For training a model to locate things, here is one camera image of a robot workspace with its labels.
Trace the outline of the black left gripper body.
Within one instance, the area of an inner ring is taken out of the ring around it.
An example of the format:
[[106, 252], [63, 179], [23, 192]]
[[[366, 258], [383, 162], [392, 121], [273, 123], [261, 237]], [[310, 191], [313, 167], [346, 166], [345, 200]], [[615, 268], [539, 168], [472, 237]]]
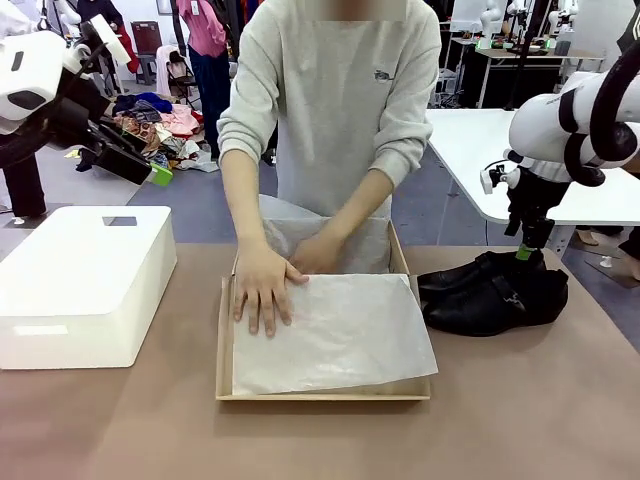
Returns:
[[62, 79], [47, 111], [47, 144], [62, 150], [91, 142], [89, 123], [99, 122], [109, 104], [91, 79]]

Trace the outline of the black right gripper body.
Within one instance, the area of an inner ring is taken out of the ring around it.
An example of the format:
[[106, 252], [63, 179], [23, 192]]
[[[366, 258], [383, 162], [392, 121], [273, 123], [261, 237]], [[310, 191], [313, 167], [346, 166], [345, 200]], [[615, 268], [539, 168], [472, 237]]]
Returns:
[[509, 187], [507, 197], [510, 220], [521, 220], [527, 212], [542, 211], [545, 216], [549, 209], [560, 204], [569, 184], [543, 179], [530, 170], [518, 167], [519, 174], [514, 187]]

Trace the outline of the person's right hand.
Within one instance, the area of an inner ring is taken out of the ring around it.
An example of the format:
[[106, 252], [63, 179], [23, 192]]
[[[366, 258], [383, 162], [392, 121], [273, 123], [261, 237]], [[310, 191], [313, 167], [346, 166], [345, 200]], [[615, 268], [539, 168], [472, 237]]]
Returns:
[[267, 337], [276, 333], [276, 318], [285, 325], [292, 319], [287, 283], [304, 284], [308, 277], [273, 251], [264, 240], [241, 240], [235, 268], [233, 318], [248, 315], [248, 329], [257, 335], [263, 327]]

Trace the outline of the person's left hand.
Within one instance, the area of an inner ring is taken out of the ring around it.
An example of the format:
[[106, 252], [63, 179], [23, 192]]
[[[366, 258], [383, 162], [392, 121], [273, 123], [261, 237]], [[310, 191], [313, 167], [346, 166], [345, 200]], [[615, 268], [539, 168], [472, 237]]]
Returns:
[[303, 274], [337, 272], [344, 240], [327, 232], [319, 232], [299, 243], [290, 263]]

